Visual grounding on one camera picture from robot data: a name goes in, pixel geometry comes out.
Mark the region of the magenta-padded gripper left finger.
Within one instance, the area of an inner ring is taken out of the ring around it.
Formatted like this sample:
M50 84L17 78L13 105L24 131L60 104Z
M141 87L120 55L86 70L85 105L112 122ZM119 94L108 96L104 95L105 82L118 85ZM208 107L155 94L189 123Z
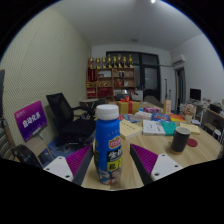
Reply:
M73 154L58 156L44 170L80 186L93 156L93 147L88 145Z

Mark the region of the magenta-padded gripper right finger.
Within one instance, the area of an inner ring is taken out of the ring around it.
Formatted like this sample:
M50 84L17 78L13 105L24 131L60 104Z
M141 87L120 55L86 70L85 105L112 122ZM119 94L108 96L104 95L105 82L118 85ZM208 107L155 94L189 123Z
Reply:
M130 155L144 185L148 185L182 169L182 166L167 154L157 155L135 144L130 145Z

